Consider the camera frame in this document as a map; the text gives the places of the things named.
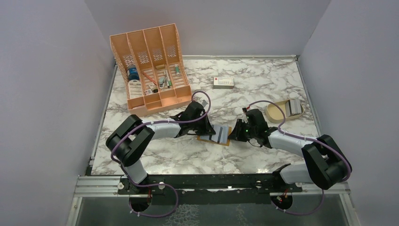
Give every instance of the white marble surface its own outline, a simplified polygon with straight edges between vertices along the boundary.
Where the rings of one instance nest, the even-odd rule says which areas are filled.
[[[256,100],[279,101],[299,98],[304,114],[287,121],[283,129],[302,135],[318,136],[309,102],[294,60],[184,60],[192,91],[206,91],[212,100],[211,123],[234,127],[242,116],[242,107]],[[213,77],[234,77],[234,89],[213,89]],[[123,174],[110,158],[105,146],[108,136],[129,116],[126,90],[118,71],[105,115],[104,125],[94,160],[92,175]],[[199,94],[197,101],[206,99]],[[257,108],[264,112],[266,104]],[[185,107],[149,115],[151,120],[165,119]],[[150,174],[220,174],[266,173],[286,163],[299,163],[297,155],[278,149],[253,147],[249,143],[231,141],[230,146],[201,142],[195,136],[165,138],[151,141],[142,156]]]

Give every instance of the wall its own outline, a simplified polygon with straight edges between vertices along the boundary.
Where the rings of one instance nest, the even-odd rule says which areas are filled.
[[[300,54],[330,0],[85,0],[105,39],[176,23],[184,55]]]
[[[332,0],[299,61],[322,132],[352,163],[364,226],[399,221],[398,10],[397,0]]]
[[[83,0],[0,3],[0,225],[65,225],[112,53]]]

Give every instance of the robotic arm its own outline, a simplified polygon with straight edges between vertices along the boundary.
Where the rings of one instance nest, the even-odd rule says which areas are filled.
[[[274,171],[273,175],[277,178],[277,183],[314,183],[322,189],[329,189],[348,174],[343,159],[323,148],[322,145],[309,140],[289,137],[280,133],[276,127],[268,127],[259,109],[247,111],[246,108],[243,108],[243,111],[247,120],[237,120],[229,139],[242,142],[256,139],[260,147],[265,146],[286,150],[305,159],[306,164],[288,164]],[[140,157],[151,140],[165,137],[177,138],[188,134],[191,130],[200,136],[215,134],[207,116],[191,123],[171,123],[172,121],[194,120],[204,113],[203,106],[196,101],[192,101],[184,112],[172,116],[168,122],[151,123],[140,127],[135,131],[134,135],[136,137],[133,140],[125,139],[116,149],[115,155],[121,161],[121,167],[124,168],[136,184],[141,183],[147,177],[147,172],[143,168]],[[113,150],[128,132],[143,123],[145,121],[139,119],[136,115],[129,116],[107,139],[107,147]],[[330,136],[322,135],[317,140],[335,149],[346,160]]]

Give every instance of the purple cable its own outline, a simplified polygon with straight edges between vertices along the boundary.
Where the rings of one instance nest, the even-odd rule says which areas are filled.
[[[334,154],[336,154],[336,155],[345,163],[345,166],[346,166],[346,168],[347,168],[347,170],[348,170],[348,174],[347,174],[346,177],[342,180],[342,182],[343,182],[343,181],[346,181],[347,179],[349,179],[349,177],[351,176],[351,168],[350,168],[350,166],[349,166],[348,161],[347,161],[344,157],[342,157],[342,155],[340,155],[336,150],[334,150],[334,149],[331,148],[330,146],[328,146],[328,145],[326,145],[326,144],[324,144],[324,143],[322,143],[322,142],[320,142],[320,141],[318,141],[318,140],[316,140],[316,139],[313,139],[313,138],[305,138],[305,137],[302,137],[302,136],[299,136],[299,135],[296,135],[296,134],[284,132],[284,131],[281,129],[281,126],[286,122],[286,115],[284,114],[284,111],[283,111],[277,104],[273,103],[272,101],[268,101],[268,100],[258,100],[258,101],[255,101],[255,102],[249,104],[249,106],[254,105],[254,104],[257,104],[257,103],[260,103],[260,102],[266,102],[266,103],[269,103],[269,104],[272,104],[272,105],[276,106],[276,107],[281,111],[281,113],[283,114],[283,121],[282,121],[282,122],[280,123],[280,125],[278,125],[278,127],[277,127],[277,129],[279,130],[280,133],[282,133],[282,134],[284,134],[284,135],[287,135],[287,136],[289,136],[289,137],[294,137],[294,138],[301,139],[301,140],[310,140],[310,141],[316,142],[316,143],[322,145],[323,147],[326,147],[327,149],[329,149],[330,151],[332,151]],[[291,215],[297,215],[297,216],[305,216],[305,215],[310,215],[310,214],[312,214],[312,213],[318,211],[318,210],[321,208],[321,206],[322,206],[323,203],[324,203],[324,190],[323,190],[323,189],[321,190],[321,196],[322,196],[322,197],[321,197],[320,204],[319,204],[314,210],[312,210],[312,211],[310,211],[310,212],[307,212],[307,213],[295,213],[295,212],[290,212],[290,211],[284,211],[284,210],[280,209],[279,207],[277,207],[273,202],[272,202],[272,204],[273,204],[278,210],[280,210],[280,211],[282,211],[282,212],[284,212],[284,213],[291,214]]]
[[[197,118],[197,119],[193,119],[193,120],[189,120],[189,121],[167,121],[167,120],[160,120],[160,121],[154,121],[154,122],[150,122],[150,121],[149,121],[149,122],[140,124],[139,126],[137,126],[137,127],[135,127],[134,129],[132,129],[130,132],[128,132],[128,134],[126,134],[126,136],[124,136],[124,137],[116,144],[116,146],[115,146],[115,147],[113,148],[113,150],[111,151],[111,159],[114,160],[115,162],[117,162],[119,165],[121,164],[121,162],[120,162],[119,160],[115,159],[115,157],[114,157],[114,156],[115,156],[116,149],[117,149],[117,148],[120,146],[120,144],[122,144],[122,142],[125,141],[130,135],[134,134],[134,132],[136,132],[139,128],[141,128],[141,127],[143,127],[143,126],[151,125],[151,124],[159,124],[159,123],[185,124],[185,123],[196,122],[196,121],[199,121],[199,120],[203,119],[204,117],[206,117],[206,116],[208,115],[208,113],[209,113],[209,110],[211,109],[211,98],[208,96],[208,94],[207,94],[206,92],[204,92],[204,91],[202,91],[202,90],[198,90],[198,91],[195,91],[195,92],[192,94],[192,99],[193,99],[194,95],[197,94],[197,93],[203,93],[203,94],[205,94],[205,95],[207,96],[208,100],[209,100],[208,110],[207,110],[202,116],[200,116],[200,117]],[[170,215],[170,214],[172,214],[173,212],[176,211],[176,209],[177,209],[177,207],[178,207],[178,205],[179,205],[179,195],[178,195],[178,193],[177,193],[177,191],[176,191],[176,189],[175,189],[174,187],[172,187],[171,185],[168,185],[168,184],[150,184],[150,185],[139,185],[139,184],[136,184],[136,183],[129,177],[129,174],[123,169],[123,167],[121,167],[121,169],[122,169],[122,171],[127,175],[128,179],[130,180],[130,182],[131,182],[134,186],[137,186],[137,187],[167,186],[167,187],[171,188],[171,189],[175,192],[175,195],[176,195],[176,204],[175,204],[174,208],[173,208],[170,212],[168,212],[168,213],[161,214],[161,215],[150,215],[150,214],[145,214],[145,213],[139,213],[139,212],[136,212],[136,211],[134,211],[134,210],[132,209],[132,212],[133,212],[133,213],[137,214],[138,216],[139,216],[139,215],[142,215],[142,216],[151,217],[151,218],[162,218],[162,217],[166,217],[166,216],[168,216],[168,215]]]

